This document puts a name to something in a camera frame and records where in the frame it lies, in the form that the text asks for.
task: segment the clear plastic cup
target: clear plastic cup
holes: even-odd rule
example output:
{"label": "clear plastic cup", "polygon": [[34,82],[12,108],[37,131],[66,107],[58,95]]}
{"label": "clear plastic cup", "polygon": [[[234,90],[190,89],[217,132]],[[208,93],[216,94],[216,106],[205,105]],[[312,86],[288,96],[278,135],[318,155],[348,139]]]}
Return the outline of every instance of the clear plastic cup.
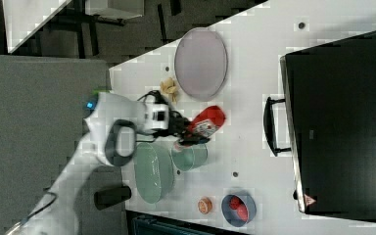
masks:
{"label": "clear plastic cup", "polygon": [[170,155],[178,169],[188,171],[200,167],[207,161],[208,150],[205,144],[186,147],[175,142],[170,149]]}

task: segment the red triangle label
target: red triangle label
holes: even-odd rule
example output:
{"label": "red triangle label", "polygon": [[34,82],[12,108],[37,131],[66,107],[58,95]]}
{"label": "red triangle label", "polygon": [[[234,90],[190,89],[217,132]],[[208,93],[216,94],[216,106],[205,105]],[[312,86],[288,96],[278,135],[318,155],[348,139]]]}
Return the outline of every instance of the red triangle label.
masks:
{"label": "red triangle label", "polygon": [[305,196],[305,203],[306,203],[306,206],[309,207],[310,205],[316,203],[316,200],[314,200],[313,198],[311,198],[310,196],[304,194]]}

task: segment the suitcase handle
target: suitcase handle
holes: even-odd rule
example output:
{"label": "suitcase handle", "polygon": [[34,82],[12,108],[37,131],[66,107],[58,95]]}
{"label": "suitcase handle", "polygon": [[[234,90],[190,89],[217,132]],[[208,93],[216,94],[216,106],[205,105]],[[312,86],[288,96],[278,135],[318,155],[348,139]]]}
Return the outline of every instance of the suitcase handle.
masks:
{"label": "suitcase handle", "polygon": [[264,124],[264,134],[270,147],[271,152],[273,152],[274,156],[277,157],[277,154],[282,152],[289,152],[292,151],[291,148],[279,149],[277,148],[276,142],[276,128],[274,126],[274,116],[273,116],[273,109],[272,106],[279,103],[286,102],[285,99],[280,100],[273,100],[270,97],[267,98],[265,107],[264,107],[264,114],[263,114],[263,124]]}

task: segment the small bowl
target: small bowl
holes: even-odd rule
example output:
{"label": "small bowl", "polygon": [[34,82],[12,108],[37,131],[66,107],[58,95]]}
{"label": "small bowl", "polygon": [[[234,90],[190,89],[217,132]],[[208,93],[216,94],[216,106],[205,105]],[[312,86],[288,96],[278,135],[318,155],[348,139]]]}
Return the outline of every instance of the small bowl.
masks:
{"label": "small bowl", "polygon": [[[246,206],[248,212],[247,221],[244,221],[239,217],[239,215],[237,214],[237,210],[232,210],[230,208],[230,201],[232,197],[238,197]],[[250,196],[245,191],[225,196],[221,203],[221,210],[225,220],[227,220],[227,222],[233,225],[234,227],[241,227],[252,221],[253,218],[256,216],[257,211],[255,201],[253,200],[252,196]]]}

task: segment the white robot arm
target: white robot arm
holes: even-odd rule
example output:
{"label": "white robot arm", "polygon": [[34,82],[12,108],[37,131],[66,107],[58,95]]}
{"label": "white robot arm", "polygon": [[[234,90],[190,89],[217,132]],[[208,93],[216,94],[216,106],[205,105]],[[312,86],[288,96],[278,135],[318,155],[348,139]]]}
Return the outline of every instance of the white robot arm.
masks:
{"label": "white robot arm", "polygon": [[99,93],[96,109],[84,119],[89,133],[80,139],[69,163],[32,213],[6,234],[76,234],[78,219],[73,204],[77,193],[100,165],[126,165],[136,149],[136,134],[152,135],[154,140],[174,135],[181,143],[188,144],[210,140],[188,133],[188,119],[173,111],[158,91],[148,95],[154,96],[155,102],[130,101],[116,94]]}

